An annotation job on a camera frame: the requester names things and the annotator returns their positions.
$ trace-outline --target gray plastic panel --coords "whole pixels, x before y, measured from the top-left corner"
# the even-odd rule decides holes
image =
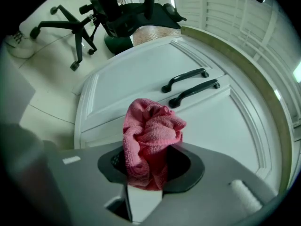
[[[0,122],[19,123],[35,90],[5,50],[0,51]]]
[[[102,155],[121,146],[122,142],[116,142],[49,157],[49,165],[67,201],[74,225],[132,225],[105,208],[109,201],[122,197],[123,185],[109,182],[97,166]],[[261,179],[231,157],[187,143],[173,147],[200,157],[205,165],[203,177],[184,193],[165,194],[141,225],[237,223],[248,214],[229,185],[235,179],[242,180],[263,205],[275,197]],[[73,156],[79,156],[80,161],[63,164],[62,159]],[[180,182],[180,178],[185,178],[185,174],[166,185]]]

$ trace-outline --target pink towel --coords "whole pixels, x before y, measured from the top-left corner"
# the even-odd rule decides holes
[[[162,190],[167,181],[169,145],[183,140],[186,122],[174,111],[149,99],[136,99],[123,125],[128,183],[145,190]]]

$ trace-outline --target chair leg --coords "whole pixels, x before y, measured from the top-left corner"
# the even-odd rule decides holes
[[[68,19],[68,21],[79,22],[75,16],[73,16],[67,9],[65,9],[62,5],[58,5],[57,9],[61,10],[64,16]]]
[[[38,28],[50,27],[50,28],[64,28],[64,29],[77,29],[79,22],[69,22],[69,21],[43,21],[40,22]]]
[[[94,45],[93,41],[90,40],[90,37],[89,37],[87,31],[85,30],[85,28],[82,31],[82,36],[83,36],[84,40],[87,41],[87,43],[92,47],[94,52],[97,51],[96,46]]]
[[[75,34],[75,46],[76,46],[77,63],[78,64],[83,60],[81,39],[82,39],[82,30]]]

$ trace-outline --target office chair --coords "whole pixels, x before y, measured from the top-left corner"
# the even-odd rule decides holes
[[[81,14],[93,11],[93,14],[79,21],[62,5],[53,7],[51,14],[60,10],[68,21],[43,21],[37,27],[34,27],[30,33],[31,38],[36,39],[42,27],[55,27],[70,29],[75,34],[75,44],[77,52],[77,61],[73,62],[70,68],[75,71],[82,61],[82,38],[92,47],[88,53],[90,55],[97,51],[93,43],[94,34],[99,24],[102,24],[107,34],[111,37],[129,37],[139,27],[145,25],[162,26],[168,28],[180,29],[177,22],[186,20],[181,17],[176,9],[170,4],[164,6],[155,3],[155,0],[144,0],[144,3],[130,3],[118,5],[117,0],[90,0],[90,5],[84,5],[79,8]],[[95,24],[95,29],[91,36],[88,35],[84,26],[90,21]]]

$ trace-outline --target cabinet handle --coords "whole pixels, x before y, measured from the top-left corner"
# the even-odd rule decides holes
[[[201,83],[195,87],[192,87],[184,92],[182,92],[177,98],[171,99],[168,104],[170,108],[177,108],[181,105],[181,101],[189,96],[192,96],[194,94],[197,94],[207,88],[210,87],[214,87],[216,89],[218,89],[220,87],[220,84],[218,82],[218,80],[214,79],[214,80],[210,80],[210,81],[206,81],[204,83]]]
[[[192,76],[195,76],[197,74],[201,74],[204,78],[207,78],[209,76],[209,74],[206,72],[205,69],[201,68],[201,69],[197,69],[197,70],[191,70],[187,73],[183,73],[183,74],[180,74],[178,76],[175,76],[173,77],[167,85],[163,86],[161,91],[163,93],[167,93],[167,92],[170,92],[171,91],[171,86],[172,84],[176,83],[176,82],[179,82],[179,81],[182,81],[184,79],[187,79],[187,78],[190,78]]]

